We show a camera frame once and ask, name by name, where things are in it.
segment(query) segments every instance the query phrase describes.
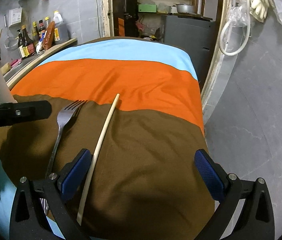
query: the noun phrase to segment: orange cloth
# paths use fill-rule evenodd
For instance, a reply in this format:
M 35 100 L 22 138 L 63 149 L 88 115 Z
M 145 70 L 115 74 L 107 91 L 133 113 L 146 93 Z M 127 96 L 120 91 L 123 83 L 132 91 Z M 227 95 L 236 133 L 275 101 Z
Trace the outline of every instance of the orange cloth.
M 203 130 L 200 89 L 187 71 L 153 61 L 78 59 L 53 61 L 28 73 L 12 94 L 112 103 L 123 111 L 152 109 L 185 119 Z

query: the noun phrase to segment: light blue cloth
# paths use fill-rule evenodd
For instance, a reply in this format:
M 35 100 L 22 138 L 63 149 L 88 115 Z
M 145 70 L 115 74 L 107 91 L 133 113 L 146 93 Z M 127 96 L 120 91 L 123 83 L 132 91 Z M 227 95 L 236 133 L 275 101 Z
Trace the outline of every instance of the light blue cloth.
M 6 239 L 9 239 L 9 224 L 12 210 L 14 195 L 17 188 L 13 185 L 7 174 L 2 168 L 0 160 L 0 234 Z M 48 218 L 53 233 L 61 238 L 64 238 L 60 229 L 53 220 Z M 102 240 L 95 237 L 90 237 L 92 240 Z
M 52 55 L 40 65 L 84 58 L 156 61 L 188 71 L 197 80 L 190 56 L 185 51 L 158 42 L 132 39 L 99 41 L 71 47 Z

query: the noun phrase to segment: plastic jug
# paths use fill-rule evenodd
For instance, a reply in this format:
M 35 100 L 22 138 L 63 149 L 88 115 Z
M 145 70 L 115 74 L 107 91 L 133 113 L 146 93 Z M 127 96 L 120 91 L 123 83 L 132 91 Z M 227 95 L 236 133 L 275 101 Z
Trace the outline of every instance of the plastic jug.
M 59 11 L 54 12 L 53 20 L 55 22 L 54 29 L 54 41 L 56 44 L 61 44 L 69 40 L 68 28 L 65 22 L 63 22 L 61 14 Z

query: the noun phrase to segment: bottle label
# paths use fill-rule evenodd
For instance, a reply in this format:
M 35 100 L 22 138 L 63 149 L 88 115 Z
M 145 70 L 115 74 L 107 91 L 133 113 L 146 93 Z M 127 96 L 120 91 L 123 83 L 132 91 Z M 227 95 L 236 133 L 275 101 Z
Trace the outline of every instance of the bottle label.
M 21 54 L 21 58 L 25 58 L 25 54 L 24 54 L 22 45 L 19 47 L 19 51 L 20 51 L 20 54 Z
M 35 49 L 34 49 L 34 45 L 33 45 L 33 44 L 30 44 L 29 46 L 27 46 L 27 49 L 28 49 L 28 53 L 29 53 L 30 55 L 35 52 Z
M 28 52 L 28 48 L 27 47 L 23 47 L 22 49 L 23 49 L 23 53 L 24 53 L 25 57 L 30 55 L 29 52 Z
M 58 28 L 54 29 L 54 41 L 59 41 L 60 40 L 60 36 L 59 36 L 59 30 Z
M 42 39 L 42 37 L 44 37 L 44 34 L 45 34 L 45 30 L 39 32 L 40 40 Z

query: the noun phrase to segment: fork handle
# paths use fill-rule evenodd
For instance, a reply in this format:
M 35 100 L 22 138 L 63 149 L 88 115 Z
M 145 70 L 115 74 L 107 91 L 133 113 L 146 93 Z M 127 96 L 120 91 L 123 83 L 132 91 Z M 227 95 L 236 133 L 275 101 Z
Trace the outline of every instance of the fork handle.
M 54 148 L 53 148 L 50 160 L 49 160 L 49 164 L 48 164 L 47 172 L 45 174 L 45 178 L 47 178 L 52 172 L 54 158 L 55 158 L 56 153 L 57 153 L 59 142 L 60 142 L 60 139 L 61 139 L 61 136 L 62 136 L 62 131 L 63 131 L 63 127 L 60 127 L 59 132 L 58 132 L 58 137 L 57 137 L 57 140 L 56 140 L 56 144 L 54 144 Z

